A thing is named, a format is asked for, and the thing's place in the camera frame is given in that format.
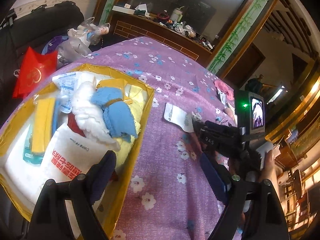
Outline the person's right hand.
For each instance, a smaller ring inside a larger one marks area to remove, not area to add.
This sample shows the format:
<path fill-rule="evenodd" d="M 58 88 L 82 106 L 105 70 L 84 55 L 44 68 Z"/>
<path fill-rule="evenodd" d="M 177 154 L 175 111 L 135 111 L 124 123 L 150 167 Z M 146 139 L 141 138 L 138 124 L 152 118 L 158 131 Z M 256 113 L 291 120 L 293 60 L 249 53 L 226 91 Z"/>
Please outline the person's right hand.
<path fill-rule="evenodd" d="M 276 147 L 265 154 L 264 168 L 262 169 L 261 175 L 258 179 L 259 182 L 262 182 L 264 179 L 268 179 L 273 185 L 277 185 L 274 156 L 278 153 L 279 149 Z"/>

